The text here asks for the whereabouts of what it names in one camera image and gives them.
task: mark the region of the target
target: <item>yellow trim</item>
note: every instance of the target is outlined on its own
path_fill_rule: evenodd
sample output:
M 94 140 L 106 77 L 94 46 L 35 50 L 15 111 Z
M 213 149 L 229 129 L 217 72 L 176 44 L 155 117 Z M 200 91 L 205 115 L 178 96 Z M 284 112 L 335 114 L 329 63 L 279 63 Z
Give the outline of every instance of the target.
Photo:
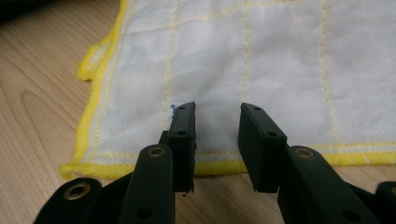
M 396 142 L 374 142 L 374 143 L 355 143 L 355 144 L 341 144 L 341 145 L 312 145 L 309 147 L 312 148 L 345 148 L 345 147 L 388 147 L 388 146 L 396 146 Z
M 396 164 L 396 152 L 371 152 L 349 154 L 324 154 L 326 161 L 335 166 Z M 134 170 L 132 164 L 103 165 L 70 162 L 60 167 L 64 179 L 77 176 L 119 178 Z M 209 161 L 195 164 L 195 175 L 232 175 L 246 172 L 242 161 Z
M 73 155 L 71 162 L 61 165 L 59 168 L 62 176 L 70 175 L 69 173 L 67 173 L 66 168 L 70 167 L 71 165 L 74 166 L 73 164 L 80 163 L 85 151 L 87 150 L 89 134 L 90 134 L 89 133 L 90 124 L 91 124 L 93 115 L 95 113 L 95 110 L 96 110 L 97 106 L 99 105 L 105 71 L 108 66 L 108 62 L 110 61 L 111 57 L 113 56 L 114 51 L 117 46 L 117 43 L 119 41 L 120 28 L 121 28 L 122 21 L 125 16 L 127 8 L 128 8 L 128 1 L 121 0 L 120 13 L 119 13 L 118 17 L 116 18 L 116 22 L 115 22 L 113 28 L 111 29 L 110 34 L 99 45 L 91 47 L 81 62 L 81 67 L 78 70 L 78 77 L 80 79 L 86 79 L 86 80 L 93 78 L 92 74 L 90 74 L 88 76 L 83 75 L 84 71 L 86 71 L 85 65 L 87 65 L 87 62 L 90 61 L 91 56 L 94 54 L 94 50 L 100 48 L 101 44 L 105 44 L 107 41 L 110 41 L 110 38 L 111 38 L 111 42 L 108 47 L 108 50 L 106 51 L 106 55 L 105 55 L 104 59 L 97 65 L 97 69 L 96 69 L 96 72 L 94 75 L 95 79 L 92 79 L 92 86 L 91 86 L 92 90 L 91 90 L 91 94 L 90 94 L 90 99 L 88 100 L 87 106 L 85 108 L 84 113 L 82 114 L 81 121 L 79 122 L 79 125 L 77 128 L 76 152 Z

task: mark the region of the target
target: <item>yellow stitching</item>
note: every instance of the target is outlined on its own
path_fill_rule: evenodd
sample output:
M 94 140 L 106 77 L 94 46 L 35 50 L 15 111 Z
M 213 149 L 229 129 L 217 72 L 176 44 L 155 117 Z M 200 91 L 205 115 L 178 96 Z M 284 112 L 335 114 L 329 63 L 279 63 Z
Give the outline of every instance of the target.
M 225 154 L 239 154 L 239 151 L 211 151 L 211 152 L 197 152 L 197 153 L 195 153 L 195 155 L 197 155 L 197 156 L 225 155 Z
M 395 164 L 396 152 L 390 153 L 351 153 L 344 156 L 323 154 L 331 165 L 367 164 Z M 71 179 L 76 175 L 95 175 L 103 178 L 118 178 L 130 173 L 135 168 L 132 164 L 98 164 L 98 163 L 68 163 L 60 167 L 62 177 Z M 195 164 L 196 175 L 236 174 L 246 171 L 242 160 L 239 161 L 208 161 Z
M 245 57 L 244 57 L 243 90 L 244 90 L 244 102 L 247 102 L 248 101 L 248 57 L 250 50 L 247 1 L 245 1 L 244 4 L 244 28 L 245 28 Z
M 125 29 L 126 29 L 126 27 L 127 27 L 127 24 L 129 24 L 129 22 L 131 21 L 132 15 L 134 14 L 134 0 L 133 0 L 133 2 L 132 2 L 132 4 L 131 4 L 131 10 L 132 10 L 132 12 L 128 15 L 127 23 L 124 24 L 122 33 L 125 31 Z M 120 46 L 120 45 L 122 44 L 122 40 L 120 40 L 120 42 L 118 42 L 118 43 L 119 43 L 119 44 L 118 44 L 117 46 Z M 100 110 L 100 112 L 99 112 L 99 118 L 98 118 L 98 120 L 97 120 L 97 122 L 96 122 L 96 125 L 95 125 L 95 136 L 94 136 L 94 137 L 95 137 L 95 140 L 94 140 L 94 141 L 95 141 L 95 142 L 94 142 L 94 143 L 95 143 L 95 148 L 94 148 L 92 154 L 89 156 L 90 161 L 93 159 L 93 157 L 95 157 L 95 155 L 96 155 L 96 153 L 97 153 L 97 150 L 98 150 L 98 148 L 99 148 L 99 131 L 100 131 L 100 125 L 101 125 L 101 122 L 102 122 L 103 115 L 105 114 L 105 111 L 106 111 L 107 106 L 108 106 L 108 99 L 109 99 L 109 95 L 110 95 L 111 78 L 112 78 L 113 75 L 114 75 L 114 67 L 115 67 L 116 61 L 118 60 L 119 57 L 120 57 L 120 50 L 118 50 L 118 52 L 117 52 L 117 54 L 116 54 L 116 56 L 115 56 L 115 58 L 114 58 L 114 61 L 113 61 L 113 63 L 111 64 L 110 72 L 109 72 L 109 74 L 108 74 L 108 80 L 107 80 L 106 91 L 105 91 L 105 93 L 106 93 L 106 96 L 105 96 L 105 105 L 104 105 L 103 108 Z
M 378 142 L 378 143 L 365 143 L 365 144 L 343 144 L 334 146 L 309 146 L 312 148 L 331 148 L 331 147 L 385 147 L 385 146 L 395 146 L 396 142 Z
M 205 15 L 202 17 L 195 17 L 195 18 L 191 18 L 191 19 L 187 19 L 184 21 L 176 21 L 175 24 L 170 24 L 170 25 L 164 25 L 164 26 L 157 26 L 154 28 L 150 28 L 150 29 L 146 29 L 146 30 L 137 30 L 137 31 L 132 31 L 132 32 L 127 32 L 125 34 L 135 34 L 135 33 L 144 33 L 144 32 L 151 32 L 151 31 L 155 31 L 155 30 L 159 30 L 159 29 L 165 29 L 165 28 L 175 28 L 178 27 L 186 22 L 189 21 L 210 21 L 215 19 L 218 16 L 227 14 L 235 9 L 238 9 L 240 7 L 244 7 L 245 5 L 247 5 L 248 7 L 268 7 L 272 4 L 276 4 L 276 3 L 286 3 L 286 2 L 295 2 L 296 0 L 275 0 L 274 2 L 269 2 L 269 3 L 251 3 L 249 1 L 246 1 L 246 3 L 238 3 L 235 4 L 233 6 L 230 7 L 226 7 L 222 10 L 219 10 L 218 12 L 215 12 L 213 14 L 209 14 L 209 15 Z
M 96 154 L 95 157 L 130 157 L 130 158 L 137 158 L 139 157 L 139 153 L 104 153 L 104 154 Z
M 172 23 L 170 25 L 158 26 L 158 27 L 154 27 L 154 28 L 151 28 L 151 29 L 147 29 L 147 30 L 132 31 L 132 32 L 128 32 L 128 33 L 125 33 L 125 34 L 150 32 L 150 31 L 155 31 L 155 30 L 164 29 L 164 28 L 176 28 L 176 27 L 178 27 L 178 26 L 180 26 L 180 25 L 182 25 L 182 24 L 184 24 L 184 23 L 186 23 L 188 21 L 209 21 L 209 20 L 215 19 L 218 16 L 221 16 L 223 14 L 231 12 L 234 9 L 237 9 L 238 7 L 241 7 L 242 5 L 243 4 L 239 3 L 239 4 L 236 4 L 234 6 L 226 7 L 226 8 L 224 8 L 224 9 L 218 11 L 218 12 L 215 12 L 213 14 L 209 14 L 209 15 L 206 15 L 206 16 L 203 16 L 203 17 L 191 18 L 191 19 L 187 19 L 187 20 L 184 20 L 184 21 L 175 21 L 175 23 Z
M 344 144 L 344 145 L 332 145 L 332 146 L 316 146 L 316 145 L 311 145 L 308 147 L 312 147 L 313 149 L 315 148 L 343 148 L 343 147 L 391 147 L 391 146 L 396 146 L 396 142 L 378 142 L 378 143 L 367 143 L 367 144 Z M 226 155 L 226 154 L 238 154 L 239 151 L 211 151 L 211 152 L 197 152 L 195 155 L 197 156 L 204 156 L 204 155 Z M 332 153 L 333 155 L 345 155 L 348 153 Z M 102 157 L 137 157 L 138 153 L 108 153 L 108 154 L 102 154 L 102 155 L 96 155 L 96 156 L 102 156 Z
M 338 136 L 337 132 L 337 122 L 335 120 L 334 109 L 332 107 L 332 101 L 330 99 L 330 90 L 329 90 L 329 82 L 328 82 L 328 74 L 326 71 L 326 62 L 324 59 L 324 42 L 326 40 L 326 31 L 327 31 L 327 0 L 322 1 L 322 20 L 321 20 L 321 38 L 320 38 L 320 72 L 323 80 L 324 85 L 324 94 L 325 94 L 325 101 L 329 106 L 329 113 L 330 118 L 332 121 L 332 134 L 334 135 L 335 143 L 337 144 L 336 150 L 338 152 L 340 146 L 340 137 Z
M 168 106 L 169 106 L 169 79 L 172 74 L 172 54 L 173 54 L 173 48 L 175 45 L 175 30 L 176 30 L 176 11 L 178 8 L 178 0 L 174 0 L 174 6 L 175 9 L 173 11 L 172 15 L 172 32 L 169 40 L 169 51 L 168 51 L 168 65 L 166 66 L 165 70 L 165 87 L 164 87 L 164 93 L 163 93 L 163 129 L 167 130 L 168 126 L 168 118 L 167 118 L 167 111 L 168 111 Z
M 266 3 L 257 3 L 257 2 L 247 2 L 250 6 L 253 7 L 268 7 L 272 4 L 276 4 L 276 3 L 288 3 L 288 2 L 297 2 L 297 0 L 275 0 L 273 2 L 266 2 Z

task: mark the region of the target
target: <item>wooden table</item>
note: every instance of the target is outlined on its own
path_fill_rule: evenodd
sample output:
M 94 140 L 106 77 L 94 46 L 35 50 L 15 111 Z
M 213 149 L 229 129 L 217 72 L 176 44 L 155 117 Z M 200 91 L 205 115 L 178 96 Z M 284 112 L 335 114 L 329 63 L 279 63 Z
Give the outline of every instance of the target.
M 64 181 L 90 83 L 76 79 L 87 48 L 109 31 L 120 0 L 57 1 L 0 24 L 0 223 L 31 223 Z M 396 180 L 396 166 L 337 167 L 371 192 Z M 248 175 L 195 179 L 177 195 L 177 223 L 282 223 L 276 195 L 252 190 Z

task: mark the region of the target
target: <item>wood grain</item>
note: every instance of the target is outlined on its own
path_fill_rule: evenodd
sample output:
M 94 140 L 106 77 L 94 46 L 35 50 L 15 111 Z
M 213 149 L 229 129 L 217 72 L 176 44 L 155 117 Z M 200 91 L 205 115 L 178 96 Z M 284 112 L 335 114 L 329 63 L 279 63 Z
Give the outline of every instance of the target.
M 0 24 L 0 223 L 31 223 L 64 181 L 90 84 L 78 62 L 113 24 L 120 0 L 57 1 Z M 337 167 L 370 191 L 396 180 L 396 166 Z M 282 223 L 276 195 L 252 190 L 248 175 L 195 179 L 177 195 L 177 223 Z

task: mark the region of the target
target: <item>screw hole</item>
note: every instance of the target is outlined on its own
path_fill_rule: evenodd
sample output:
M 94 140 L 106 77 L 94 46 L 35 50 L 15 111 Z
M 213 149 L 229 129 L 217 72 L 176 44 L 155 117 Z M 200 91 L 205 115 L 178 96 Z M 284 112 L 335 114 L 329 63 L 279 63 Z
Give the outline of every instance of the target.
M 90 192 L 91 186 L 87 182 L 78 183 L 70 187 L 65 193 L 64 197 L 66 200 L 73 201 L 82 198 L 88 192 Z
M 344 218 L 346 218 L 347 220 L 351 221 L 351 222 L 360 222 L 361 218 L 354 212 L 350 211 L 350 210 L 343 210 L 343 216 Z
M 151 148 L 148 151 L 148 155 L 150 157 L 160 157 L 163 154 L 165 154 L 165 150 L 163 150 L 163 148 L 160 147 Z
M 152 209 L 145 207 L 145 208 L 140 208 L 139 211 L 137 212 L 137 217 L 140 219 L 148 219 L 152 216 Z
M 267 133 L 268 135 L 270 135 L 271 137 L 276 137 L 277 136 L 277 134 L 276 133 L 273 133 L 273 132 L 269 132 L 269 133 Z
M 315 156 L 313 152 L 305 148 L 297 148 L 295 152 L 304 158 L 313 158 Z

